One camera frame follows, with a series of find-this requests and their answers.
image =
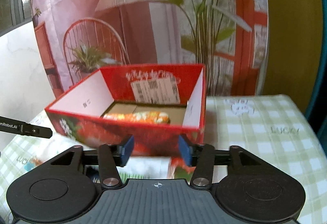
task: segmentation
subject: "green and white checkered cloth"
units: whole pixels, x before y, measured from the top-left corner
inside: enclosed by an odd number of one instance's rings
[[[327,159],[288,96],[207,98],[205,142],[217,149],[239,145],[291,175],[306,192],[298,221],[327,223]],[[215,168],[216,182],[226,175],[226,168]]]

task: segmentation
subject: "open cardboard box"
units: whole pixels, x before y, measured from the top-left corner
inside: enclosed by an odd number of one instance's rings
[[[130,65],[102,67],[45,108],[56,131],[90,147],[135,137],[133,155],[178,155],[178,136],[203,142],[204,66]],[[105,112],[163,111],[169,124],[103,119]]]

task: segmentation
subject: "checkered tablecloth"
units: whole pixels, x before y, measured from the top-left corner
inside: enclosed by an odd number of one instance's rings
[[[53,129],[44,111],[32,123]],[[11,218],[7,188],[32,168],[29,160],[42,140],[16,136],[0,157],[0,216],[6,223]],[[239,145],[296,178],[306,192],[298,221],[327,223],[327,159],[314,132],[289,97],[208,97],[205,143],[218,149]],[[217,166],[214,181],[226,175],[226,167]]]

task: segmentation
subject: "white marble surface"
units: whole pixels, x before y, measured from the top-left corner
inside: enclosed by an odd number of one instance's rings
[[[30,122],[54,99],[32,22],[0,37],[0,116]],[[0,151],[13,137],[0,132]]]

